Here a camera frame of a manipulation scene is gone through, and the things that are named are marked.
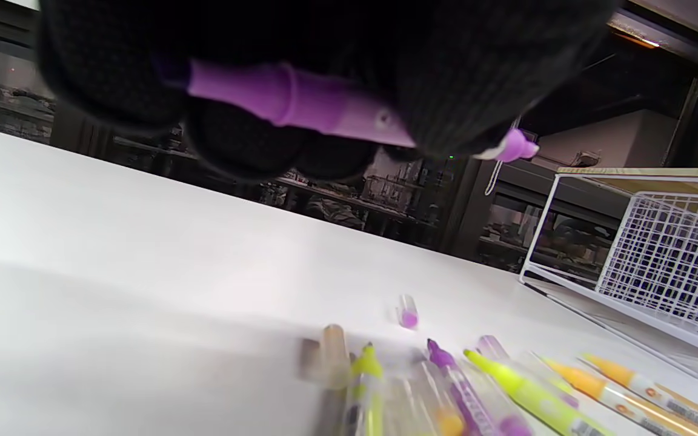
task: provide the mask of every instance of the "purple marker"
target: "purple marker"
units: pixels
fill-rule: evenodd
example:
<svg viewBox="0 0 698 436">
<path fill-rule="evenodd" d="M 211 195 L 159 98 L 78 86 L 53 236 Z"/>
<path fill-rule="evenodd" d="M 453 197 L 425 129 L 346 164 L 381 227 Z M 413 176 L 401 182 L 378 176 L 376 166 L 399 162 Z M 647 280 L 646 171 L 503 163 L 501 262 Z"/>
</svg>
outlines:
<svg viewBox="0 0 698 436">
<path fill-rule="evenodd" d="M 299 71 L 286 63 L 227 67 L 197 59 L 179 63 L 157 58 L 155 69 L 166 85 L 244 108 L 274 126 L 416 146 L 390 104 L 343 78 Z M 537 145 L 512 129 L 498 147 L 475 157 L 510 162 L 536 152 Z"/>
<path fill-rule="evenodd" d="M 499 343 L 499 340 L 491 334 L 479 337 L 476 350 L 495 362 L 508 365 L 521 374 L 534 378 L 538 384 L 562 399 L 568 406 L 573 409 L 578 408 L 578 399 L 562 390 L 562 387 L 567 389 L 570 384 L 543 363 L 534 353 L 528 352 L 522 355 L 521 359 L 513 360 Z"/>
<path fill-rule="evenodd" d="M 430 351 L 430 362 L 433 362 L 446 381 L 449 383 L 449 392 L 457 403 L 457 408 L 465 419 L 465 436 L 491 436 L 496 433 L 492 417 L 487 408 L 479 400 L 476 390 L 468 381 L 465 373 L 459 369 L 454 357 L 440 349 L 437 342 L 427 340 L 427 350 Z"/>
</svg>

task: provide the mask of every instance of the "orange marker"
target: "orange marker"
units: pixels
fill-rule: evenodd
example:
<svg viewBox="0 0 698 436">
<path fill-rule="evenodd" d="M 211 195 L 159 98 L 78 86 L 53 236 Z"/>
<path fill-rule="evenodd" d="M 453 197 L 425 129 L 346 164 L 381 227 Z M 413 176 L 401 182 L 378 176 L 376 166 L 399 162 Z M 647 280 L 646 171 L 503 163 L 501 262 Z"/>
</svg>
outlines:
<svg viewBox="0 0 698 436">
<path fill-rule="evenodd" d="M 698 404 L 695 402 L 617 363 L 598 358 L 593 354 L 585 354 L 583 358 L 612 381 L 665 411 L 698 426 Z"/>
<path fill-rule="evenodd" d="M 698 427 L 624 389 L 577 368 L 546 360 L 574 388 L 659 436 L 698 436 Z"/>
</svg>

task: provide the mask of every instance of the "wooden shelf top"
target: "wooden shelf top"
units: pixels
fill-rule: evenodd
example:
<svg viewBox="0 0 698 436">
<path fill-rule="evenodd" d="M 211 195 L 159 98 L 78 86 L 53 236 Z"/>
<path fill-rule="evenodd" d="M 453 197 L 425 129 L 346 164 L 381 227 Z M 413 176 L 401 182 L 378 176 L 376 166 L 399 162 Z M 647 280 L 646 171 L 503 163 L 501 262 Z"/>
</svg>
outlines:
<svg viewBox="0 0 698 436">
<path fill-rule="evenodd" d="M 559 168 L 629 195 L 640 191 L 698 195 L 698 168 Z"/>
</svg>

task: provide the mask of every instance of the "wire basket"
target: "wire basket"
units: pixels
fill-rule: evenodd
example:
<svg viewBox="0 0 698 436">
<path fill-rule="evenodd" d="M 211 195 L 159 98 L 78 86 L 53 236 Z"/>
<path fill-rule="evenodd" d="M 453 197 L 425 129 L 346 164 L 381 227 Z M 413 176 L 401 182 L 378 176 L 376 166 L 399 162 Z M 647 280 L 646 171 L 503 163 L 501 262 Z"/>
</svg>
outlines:
<svg viewBox="0 0 698 436">
<path fill-rule="evenodd" d="M 635 194 L 595 290 L 698 348 L 698 195 Z"/>
</svg>

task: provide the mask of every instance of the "gloved hand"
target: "gloved hand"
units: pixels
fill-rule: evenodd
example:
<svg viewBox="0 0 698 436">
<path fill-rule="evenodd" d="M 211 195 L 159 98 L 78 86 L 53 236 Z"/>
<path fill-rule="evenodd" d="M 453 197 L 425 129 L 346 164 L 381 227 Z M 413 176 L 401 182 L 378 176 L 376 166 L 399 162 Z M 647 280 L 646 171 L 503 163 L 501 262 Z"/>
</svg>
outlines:
<svg viewBox="0 0 698 436">
<path fill-rule="evenodd" d="M 63 101 L 119 131 L 183 122 L 193 149 L 237 179 L 296 168 L 312 179 L 365 170 L 379 144 L 275 127 L 165 86 L 153 53 L 225 65 L 288 61 L 388 99 L 415 151 L 496 147 L 516 116 L 580 69 L 617 0 L 41 0 L 39 68 Z"/>
</svg>

